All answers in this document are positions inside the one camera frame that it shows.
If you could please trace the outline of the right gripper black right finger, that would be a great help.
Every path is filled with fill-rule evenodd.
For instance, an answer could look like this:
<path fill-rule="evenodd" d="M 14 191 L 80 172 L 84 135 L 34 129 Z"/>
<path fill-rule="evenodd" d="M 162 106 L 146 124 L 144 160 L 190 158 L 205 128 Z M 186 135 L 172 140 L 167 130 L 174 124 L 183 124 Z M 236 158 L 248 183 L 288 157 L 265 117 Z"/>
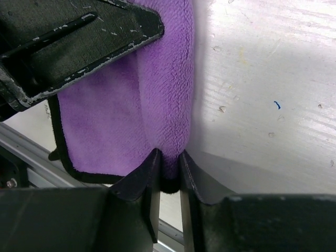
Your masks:
<path fill-rule="evenodd" d="M 178 159 L 185 251 L 236 251 L 230 190 L 184 151 Z"/>

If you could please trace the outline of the purple microfiber towel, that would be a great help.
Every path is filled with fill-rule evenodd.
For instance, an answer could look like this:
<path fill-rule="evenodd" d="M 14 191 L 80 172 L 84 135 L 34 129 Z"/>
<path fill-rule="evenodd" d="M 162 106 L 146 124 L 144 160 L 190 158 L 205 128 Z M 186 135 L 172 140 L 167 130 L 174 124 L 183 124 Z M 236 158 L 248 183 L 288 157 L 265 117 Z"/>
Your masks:
<path fill-rule="evenodd" d="M 51 161 L 85 183 L 113 184 L 162 153 L 160 187 L 180 189 L 178 156 L 188 143 L 194 87 L 191 1 L 139 1 L 157 11 L 164 35 L 48 101 Z"/>

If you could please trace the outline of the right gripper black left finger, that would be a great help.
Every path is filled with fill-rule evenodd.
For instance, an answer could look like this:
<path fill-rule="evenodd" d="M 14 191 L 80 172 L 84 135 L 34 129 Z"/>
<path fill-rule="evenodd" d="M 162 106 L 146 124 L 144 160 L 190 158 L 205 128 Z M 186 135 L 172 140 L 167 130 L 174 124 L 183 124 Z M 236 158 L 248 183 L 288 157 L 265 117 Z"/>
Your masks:
<path fill-rule="evenodd" d="M 158 239 L 161 152 L 154 149 L 134 171 L 109 187 L 109 244 L 155 244 Z"/>

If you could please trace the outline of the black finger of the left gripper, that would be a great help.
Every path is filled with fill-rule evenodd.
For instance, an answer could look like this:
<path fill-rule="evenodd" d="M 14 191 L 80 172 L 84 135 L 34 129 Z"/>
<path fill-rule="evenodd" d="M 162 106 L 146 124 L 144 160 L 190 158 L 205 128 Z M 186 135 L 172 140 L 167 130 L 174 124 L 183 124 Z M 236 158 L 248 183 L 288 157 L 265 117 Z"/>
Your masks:
<path fill-rule="evenodd" d="M 163 34 L 156 11 L 128 1 L 1 1 L 1 120 Z"/>

